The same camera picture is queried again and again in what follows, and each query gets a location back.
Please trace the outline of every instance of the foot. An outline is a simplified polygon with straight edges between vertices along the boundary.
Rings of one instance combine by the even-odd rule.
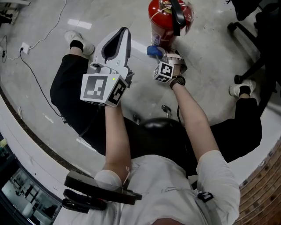
[[[91,55],[91,54],[93,54],[93,52],[95,50],[94,45],[91,42],[84,40],[82,38],[81,34],[76,32],[75,30],[69,30],[69,31],[65,32],[65,39],[69,45],[73,40],[80,41],[83,44],[83,54],[84,55]]]
[[[252,94],[252,92],[255,90],[256,88],[256,83],[253,80],[244,80],[243,83],[241,84],[233,84],[229,86],[229,94],[231,96],[237,96],[239,97],[239,93],[240,93],[240,87],[242,86],[248,86],[251,90],[250,95]]]

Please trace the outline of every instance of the black cable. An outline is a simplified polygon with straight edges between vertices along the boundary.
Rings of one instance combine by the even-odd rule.
[[[21,49],[20,49],[20,52],[19,52],[19,56],[21,57],[21,59],[22,59],[22,55],[21,55],[22,49],[23,49],[23,48],[21,48]],[[23,59],[22,59],[22,61],[28,66],[28,68],[30,68],[30,66],[29,66]],[[59,114],[56,112],[56,110],[51,106],[51,104],[49,103],[48,99],[46,98],[46,96],[45,96],[45,94],[44,94],[44,92],[43,92],[43,90],[42,90],[42,88],[41,88],[41,86],[40,86],[40,84],[39,84],[39,82],[38,82],[38,80],[37,80],[37,78],[36,78],[34,72],[32,71],[31,68],[30,68],[30,70],[31,70],[33,76],[35,77],[35,80],[36,80],[36,82],[37,82],[37,84],[38,84],[38,86],[39,86],[39,88],[40,88],[40,90],[41,90],[41,92],[42,92],[44,98],[46,99],[48,105],[53,109],[53,111],[57,114],[57,116],[59,116],[60,118],[62,118],[62,116],[59,115]]]
[[[0,41],[0,43],[4,40],[4,38],[6,38],[6,51],[3,48],[3,53],[2,53],[2,62],[5,63],[7,60],[7,52],[8,52],[8,45],[7,45],[7,35],[5,35],[2,40]]]
[[[179,105],[177,106],[177,118],[178,118],[180,124],[182,124],[181,120],[180,120],[180,106]]]

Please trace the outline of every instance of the white floor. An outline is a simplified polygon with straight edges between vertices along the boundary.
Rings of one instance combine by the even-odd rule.
[[[48,99],[61,59],[68,52],[64,40],[66,30],[75,29],[97,45],[110,32],[126,26],[130,29],[132,40],[148,46],[149,2],[150,0],[68,0],[58,26],[29,55],[24,55]],[[18,56],[22,42],[34,45],[44,38],[57,22],[64,3],[64,0],[31,0],[29,6],[21,9],[14,26],[3,24],[0,37],[8,36],[9,57]],[[227,25],[236,21],[232,4],[220,0],[197,0],[192,3],[196,10],[194,24],[186,36],[176,40],[175,46],[188,66],[184,75],[187,89],[204,109],[210,123],[215,124],[233,117],[235,99],[229,96],[228,86],[233,83],[235,74],[244,73],[256,61],[259,53],[241,32],[235,31],[235,37],[228,33]],[[255,13],[241,23],[255,34],[254,16]],[[136,75],[131,88],[122,99],[127,117],[131,117],[132,113],[137,113],[144,119],[165,116],[161,110],[162,104],[168,105],[173,110],[173,116],[176,115],[177,103],[171,89],[151,78],[156,64],[156,60],[132,49],[128,66]],[[45,102],[30,70],[20,59],[7,60],[1,65],[0,74],[1,87],[8,99],[16,110],[21,107],[24,122],[42,141],[89,174],[94,175],[102,167],[104,157],[77,141],[78,135],[71,127],[63,124]],[[275,120],[280,119],[269,117],[273,118],[271,122],[275,125]],[[280,137],[280,133],[273,131],[275,136],[267,146],[272,147]],[[245,170],[248,171],[246,174],[253,171],[262,161],[261,155],[265,156],[269,150],[268,147],[261,149],[262,154],[258,152],[256,162],[250,167],[247,167],[248,161],[243,161]],[[234,164],[234,167],[241,168],[239,163]],[[243,179],[245,173],[239,174],[241,177],[238,175],[238,178]]]

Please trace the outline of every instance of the black pants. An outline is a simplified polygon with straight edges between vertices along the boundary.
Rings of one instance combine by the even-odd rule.
[[[80,100],[83,74],[87,73],[88,60],[77,55],[66,55],[50,89],[52,103],[67,123],[100,154],[105,155],[105,113],[99,106]],[[227,162],[246,155],[260,144],[261,122],[257,116],[257,103],[253,98],[239,99],[235,119],[211,126],[219,149]],[[188,136],[179,138],[176,132],[167,136],[153,135],[148,130],[124,118],[130,141],[131,157],[156,154],[173,160],[187,172],[195,174],[197,161]]]

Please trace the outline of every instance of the person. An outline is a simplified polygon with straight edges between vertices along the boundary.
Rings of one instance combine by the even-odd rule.
[[[222,224],[238,218],[240,191],[227,162],[256,148],[261,140],[261,122],[257,102],[250,98],[256,83],[251,80],[232,85],[229,92],[238,97],[234,119],[214,126],[184,85],[170,83],[184,120],[186,139],[179,133],[169,138],[153,135],[122,115],[121,104],[100,107],[80,100],[83,74],[94,46],[75,31],[65,33],[70,52],[50,89],[52,103],[68,124],[100,154],[105,165],[96,180],[122,186],[143,196],[135,205],[113,204],[102,215],[121,225],[207,224],[186,178],[198,174],[197,190],[214,196],[215,209]],[[70,224],[98,224],[97,214],[76,215]]]

